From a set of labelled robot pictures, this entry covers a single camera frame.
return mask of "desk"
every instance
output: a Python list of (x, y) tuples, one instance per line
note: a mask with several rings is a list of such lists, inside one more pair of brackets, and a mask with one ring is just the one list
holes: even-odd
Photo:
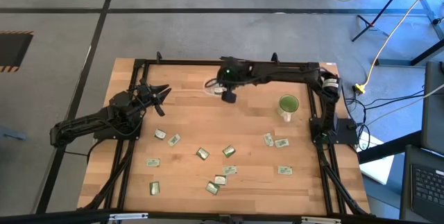
[[(105, 102), (128, 88), (133, 59), (116, 59)], [(321, 66), (337, 73), (335, 64)], [(124, 209), (143, 212), (231, 213), (325, 215), (316, 149), (309, 133), (309, 99), (307, 86), (272, 82), (236, 89), (237, 102), (228, 104), (219, 97), (202, 92), (206, 79), (215, 77), (218, 66), (150, 65), (148, 83), (170, 84), (164, 117), (147, 109), (141, 136), (136, 142), (130, 168)], [(300, 107), (291, 119), (283, 122), (276, 113), (278, 99), (293, 94)], [(341, 99), (336, 107), (339, 117), (347, 111)], [(166, 139), (154, 138), (156, 128), (167, 132)], [(270, 132), (274, 139), (288, 137), (290, 146), (265, 146), (262, 135)], [(178, 133), (181, 140), (174, 147), (167, 140)], [(115, 140), (99, 144), (92, 152), (86, 170), (78, 206), (89, 203), (109, 177)], [(236, 153), (225, 158), (228, 145)], [(200, 148), (210, 152), (202, 161), (195, 153)], [(369, 212), (364, 183), (355, 152), (336, 145), (342, 182), (359, 205)], [(160, 158), (160, 167), (147, 167), (146, 159)], [(237, 165), (238, 174), (228, 176), (217, 196), (205, 190), (222, 166)], [(278, 175), (277, 166), (293, 167), (293, 175)], [(150, 196), (149, 183), (160, 182), (160, 194)], [(330, 183), (333, 208), (338, 212), (336, 192)], [(114, 193), (112, 206), (116, 206)]]

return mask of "table leg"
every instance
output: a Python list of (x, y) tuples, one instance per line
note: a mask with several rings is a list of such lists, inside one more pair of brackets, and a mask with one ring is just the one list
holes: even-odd
[(359, 163), (365, 164), (375, 160), (388, 157), (389, 155), (396, 155), (405, 151), (405, 146), (411, 144), (420, 147), (421, 130), (405, 135), (403, 137), (388, 141), (372, 148), (368, 148), (358, 153)]

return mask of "tripod leg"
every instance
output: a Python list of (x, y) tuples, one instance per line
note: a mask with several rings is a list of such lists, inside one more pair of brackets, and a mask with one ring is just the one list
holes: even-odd
[(360, 18), (362, 21), (364, 21), (366, 23), (366, 26), (371, 25), (371, 23), (369, 21), (367, 21), (366, 19), (364, 19), (361, 15), (358, 15), (358, 18)]
[(368, 29), (370, 29), (370, 27), (372, 27), (370, 24), (367, 25), (367, 27), (365, 27), (365, 29), (363, 29), (356, 37), (354, 37), (352, 39), (352, 42), (354, 42), (355, 40), (357, 40), (359, 37), (361, 37), (361, 35), (363, 35)]

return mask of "black tripod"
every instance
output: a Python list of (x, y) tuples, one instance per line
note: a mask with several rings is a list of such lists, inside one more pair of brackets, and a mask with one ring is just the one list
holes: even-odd
[(370, 23), (368, 22), (366, 19), (364, 19), (361, 15), (358, 15), (358, 18), (360, 18), (362, 21), (364, 21), (366, 23), (366, 27), (365, 29), (363, 29), (356, 37), (354, 37), (352, 39), (352, 42), (354, 42), (355, 40), (357, 40), (359, 37), (361, 37), (361, 35), (363, 35), (367, 30), (373, 30), (373, 31), (379, 31), (382, 34), (384, 34), (385, 36), (389, 36), (389, 34), (385, 33), (384, 31), (381, 31), (380, 29), (375, 27), (375, 23), (377, 21), (377, 19), (379, 19), (379, 17), (381, 17), (382, 13), (384, 13), (384, 11), (387, 9), (387, 7), (390, 5), (390, 3), (393, 0), (389, 0), (387, 2), (387, 4), (384, 6), (384, 8), (382, 8), (382, 10), (377, 14), (376, 18)]

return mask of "extension cord plug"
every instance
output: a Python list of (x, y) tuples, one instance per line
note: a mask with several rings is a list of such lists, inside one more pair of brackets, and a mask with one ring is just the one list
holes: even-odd
[(358, 94), (364, 94), (364, 93), (366, 93), (365, 88), (366, 88), (365, 85), (356, 84), (355, 86), (353, 86), (353, 91), (357, 92)]

